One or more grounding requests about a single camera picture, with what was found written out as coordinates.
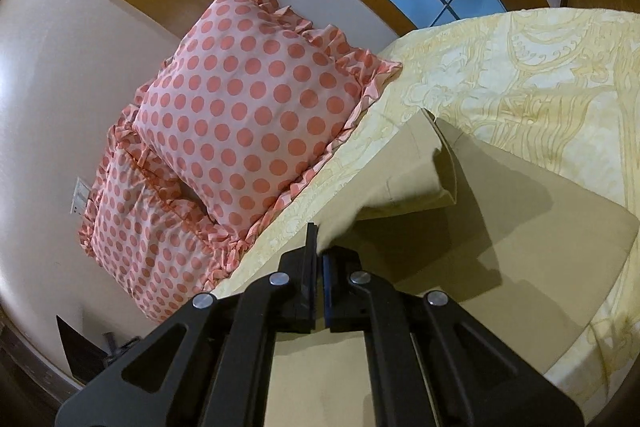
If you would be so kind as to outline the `yellow patterned bed cover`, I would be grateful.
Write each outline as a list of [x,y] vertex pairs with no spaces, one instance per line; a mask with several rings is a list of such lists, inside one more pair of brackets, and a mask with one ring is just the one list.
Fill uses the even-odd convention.
[[[398,126],[425,110],[615,202],[639,222],[637,14],[543,9],[472,18],[413,31],[384,56],[404,69],[354,135],[372,114]],[[259,239],[217,296],[238,293],[277,266],[283,253],[269,259],[257,250]],[[539,372],[591,421],[638,353],[639,230],[602,303],[559,360]]]

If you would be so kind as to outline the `white wall socket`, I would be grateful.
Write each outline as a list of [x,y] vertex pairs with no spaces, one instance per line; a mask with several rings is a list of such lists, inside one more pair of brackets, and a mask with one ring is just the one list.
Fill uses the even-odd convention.
[[91,186],[84,179],[77,178],[70,203],[70,213],[76,216],[82,216],[87,208],[89,196],[91,194]]

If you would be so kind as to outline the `beige khaki pants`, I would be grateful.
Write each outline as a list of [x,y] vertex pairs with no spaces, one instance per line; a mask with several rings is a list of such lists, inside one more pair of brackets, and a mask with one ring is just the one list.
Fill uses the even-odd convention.
[[257,250],[302,245],[308,222],[400,291],[445,291],[538,371],[577,338],[639,230],[624,207],[425,110],[398,126],[370,115]]

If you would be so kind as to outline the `pink polka dot pillow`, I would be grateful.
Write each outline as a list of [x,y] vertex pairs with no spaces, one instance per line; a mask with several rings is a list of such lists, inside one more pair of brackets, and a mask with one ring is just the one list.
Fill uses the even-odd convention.
[[241,248],[349,138],[401,66],[278,0],[214,0],[151,83],[134,129]]
[[137,89],[107,131],[78,235],[86,254],[160,323],[228,279],[248,246],[232,241],[186,196],[178,176],[132,127],[148,89]]

